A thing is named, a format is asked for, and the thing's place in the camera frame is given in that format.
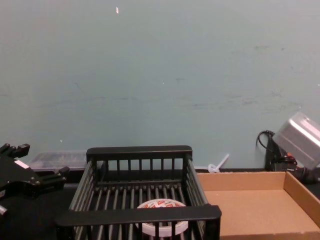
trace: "white plastic piece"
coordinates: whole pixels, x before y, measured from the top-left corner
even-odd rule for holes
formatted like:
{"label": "white plastic piece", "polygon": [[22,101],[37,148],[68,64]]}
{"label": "white plastic piece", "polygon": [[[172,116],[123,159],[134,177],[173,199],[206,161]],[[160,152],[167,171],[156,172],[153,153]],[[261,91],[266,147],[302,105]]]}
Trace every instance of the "white plastic piece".
{"label": "white plastic piece", "polygon": [[229,153],[227,153],[225,157],[222,159],[222,161],[218,164],[218,166],[214,164],[209,164],[208,166],[209,173],[220,173],[221,166],[228,160],[229,156],[230,156]]}
{"label": "white plastic piece", "polygon": [[14,161],[16,164],[18,164],[20,167],[23,167],[24,169],[28,169],[29,166],[27,164],[25,164],[24,162],[20,161],[20,160],[16,160]]}
{"label": "white plastic piece", "polygon": [[[144,208],[170,208],[170,207],[185,207],[182,202],[167,199],[167,198],[158,198],[158,199],[152,199],[149,201],[145,201],[141,205],[139,205],[138,209],[144,209]],[[175,225],[175,234],[179,235],[183,233],[188,228],[188,222],[187,221],[180,221]],[[156,236],[156,227],[154,225],[151,225],[149,223],[142,223],[142,232],[144,234],[150,235],[155,237]],[[159,227],[159,237],[166,238],[171,237],[172,234],[172,226],[160,226]]]}

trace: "cable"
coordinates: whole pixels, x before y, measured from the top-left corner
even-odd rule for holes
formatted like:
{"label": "cable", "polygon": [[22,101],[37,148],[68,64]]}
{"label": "cable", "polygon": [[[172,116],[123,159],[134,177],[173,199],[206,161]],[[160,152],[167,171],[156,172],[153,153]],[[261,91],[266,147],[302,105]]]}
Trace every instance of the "cable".
{"label": "cable", "polygon": [[273,131],[270,131],[270,130],[263,130],[263,131],[261,131],[261,132],[258,134],[258,137],[256,138],[256,141],[255,141],[255,145],[258,145],[258,142],[259,142],[260,145],[261,145],[262,147],[264,147],[266,150],[268,150],[268,151],[271,152],[271,153],[274,153],[273,150],[271,150],[270,148],[268,148],[266,145],[264,145],[264,144],[262,143],[262,141],[261,141],[261,139],[260,139],[260,136],[261,136],[261,135],[266,135],[268,138],[272,138],[272,137],[275,135],[275,133],[274,133]]}

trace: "clear plastic container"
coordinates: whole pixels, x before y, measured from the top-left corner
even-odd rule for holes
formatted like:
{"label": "clear plastic container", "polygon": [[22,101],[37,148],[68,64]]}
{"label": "clear plastic container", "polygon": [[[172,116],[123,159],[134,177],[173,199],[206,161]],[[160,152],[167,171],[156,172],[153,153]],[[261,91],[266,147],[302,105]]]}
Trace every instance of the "clear plastic container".
{"label": "clear plastic container", "polygon": [[40,152],[28,165],[35,171],[55,171],[65,166],[71,170],[85,169],[86,150]]}

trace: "black table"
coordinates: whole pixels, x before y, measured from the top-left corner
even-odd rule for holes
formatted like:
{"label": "black table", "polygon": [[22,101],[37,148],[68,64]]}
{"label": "black table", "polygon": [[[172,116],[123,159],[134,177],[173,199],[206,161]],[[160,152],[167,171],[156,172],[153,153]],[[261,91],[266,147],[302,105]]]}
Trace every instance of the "black table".
{"label": "black table", "polygon": [[[261,169],[225,169],[228,172]],[[320,199],[320,183],[306,186]],[[36,199],[14,196],[0,201],[9,210],[0,222],[0,240],[56,240],[54,218],[69,208],[75,188],[40,195]]]}

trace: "white tape roll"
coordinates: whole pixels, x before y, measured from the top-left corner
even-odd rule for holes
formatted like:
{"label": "white tape roll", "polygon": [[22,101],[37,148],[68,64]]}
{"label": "white tape roll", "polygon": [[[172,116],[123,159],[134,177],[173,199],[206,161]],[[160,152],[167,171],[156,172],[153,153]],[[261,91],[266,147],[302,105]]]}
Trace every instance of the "white tape roll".
{"label": "white tape roll", "polygon": [[[185,207],[182,202],[172,200],[172,199],[166,199],[166,198],[158,198],[153,199],[149,201],[145,201],[140,206],[138,206],[138,209],[144,209],[144,208],[171,208],[171,207]],[[175,234],[181,234],[188,228],[188,222],[187,221],[179,221],[175,225]],[[144,234],[148,234],[150,236],[156,236],[156,227],[154,225],[151,225],[149,223],[142,223],[142,232]],[[171,237],[172,232],[172,226],[160,226],[159,227],[159,237]]]}

